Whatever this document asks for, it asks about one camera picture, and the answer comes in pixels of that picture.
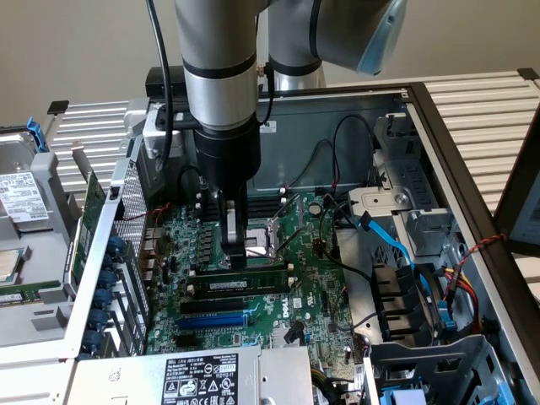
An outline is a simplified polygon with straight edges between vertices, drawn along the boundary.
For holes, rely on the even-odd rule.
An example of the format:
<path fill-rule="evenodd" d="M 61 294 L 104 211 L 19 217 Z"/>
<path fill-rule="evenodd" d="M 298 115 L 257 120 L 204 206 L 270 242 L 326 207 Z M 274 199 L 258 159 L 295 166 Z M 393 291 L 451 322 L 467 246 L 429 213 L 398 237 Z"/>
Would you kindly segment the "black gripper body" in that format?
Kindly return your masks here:
<path fill-rule="evenodd" d="M 227 131 L 200 128 L 194 132 L 197 163 L 203 177 L 222 193 L 240 193 L 261 164 L 258 120 Z"/>

